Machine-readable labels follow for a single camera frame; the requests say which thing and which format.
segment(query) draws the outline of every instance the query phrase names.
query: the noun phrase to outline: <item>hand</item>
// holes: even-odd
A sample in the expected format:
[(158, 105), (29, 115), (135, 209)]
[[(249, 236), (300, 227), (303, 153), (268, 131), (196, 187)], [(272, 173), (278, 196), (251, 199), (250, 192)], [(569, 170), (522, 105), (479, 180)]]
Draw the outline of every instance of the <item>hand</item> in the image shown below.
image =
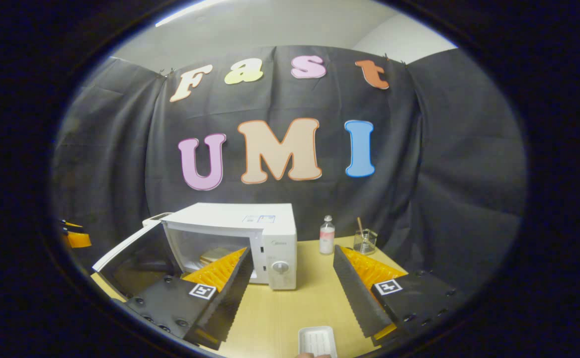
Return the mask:
[(301, 353), (296, 358), (331, 358), (329, 354), (322, 354), (321, 356), (314, 356), (312, 353)]

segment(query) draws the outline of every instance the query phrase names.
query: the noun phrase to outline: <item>microwave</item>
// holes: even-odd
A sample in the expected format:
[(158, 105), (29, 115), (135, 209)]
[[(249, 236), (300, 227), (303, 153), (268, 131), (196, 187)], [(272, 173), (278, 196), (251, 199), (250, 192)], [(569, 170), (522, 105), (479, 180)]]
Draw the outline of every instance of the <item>microwave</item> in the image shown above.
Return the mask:
[[(137, 293), (125, 288), (129, 285), (119, 274), (119, 268), (129, 263), (147, 268), (144, 271), (153, 268), (179, 275), (204, 267), (201, 257), (209, 250), (234, 252), (243, 247), (250, 247), (252, 253), (250, 283), (267, 284), (272, 290), (296, 288), (297, 234), (292, 204), (198, 202), (147, 218), (142, 226), (92, 267), (103, 281), (117, 288), (117, 294), (130, 297)], [(134, 277), (126, 280), (142, 281)]]

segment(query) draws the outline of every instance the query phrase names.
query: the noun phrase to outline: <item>plastic bottle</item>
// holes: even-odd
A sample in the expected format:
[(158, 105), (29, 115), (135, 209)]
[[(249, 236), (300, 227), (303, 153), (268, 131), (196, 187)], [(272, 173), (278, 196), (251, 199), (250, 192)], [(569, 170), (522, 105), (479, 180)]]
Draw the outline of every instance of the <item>plastic bottle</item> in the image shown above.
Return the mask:
[(334, 227), (331, 223), (331, 216), (325, 218), (325, 223), (321, 225), (321, 234), (319, 237), (319, 251), (322, 255), (330, 255), (333, 253), (333, 234)]

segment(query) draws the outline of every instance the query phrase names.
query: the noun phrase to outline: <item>white tray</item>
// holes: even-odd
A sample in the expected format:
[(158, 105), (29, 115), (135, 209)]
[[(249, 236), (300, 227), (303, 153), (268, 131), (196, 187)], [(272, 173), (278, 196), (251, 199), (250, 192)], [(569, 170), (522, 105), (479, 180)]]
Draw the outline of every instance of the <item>white tray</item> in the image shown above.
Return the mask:
[(315, 357), (329, 354), (331, 358), (337, 358), (333, 329), (330, 326), (299, 329), (299, 354), (301, 353), (312, 353)]

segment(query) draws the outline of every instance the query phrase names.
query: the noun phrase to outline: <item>glass cup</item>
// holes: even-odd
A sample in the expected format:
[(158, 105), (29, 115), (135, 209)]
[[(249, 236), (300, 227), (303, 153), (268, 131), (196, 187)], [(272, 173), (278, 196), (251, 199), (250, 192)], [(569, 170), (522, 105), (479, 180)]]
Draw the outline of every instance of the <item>glass cup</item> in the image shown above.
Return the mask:
[(370, 229), (356, 230), (354, 236), (354, 250), (363, 255), (371, 255), (376, 251), (376, 238), (378, 235)]

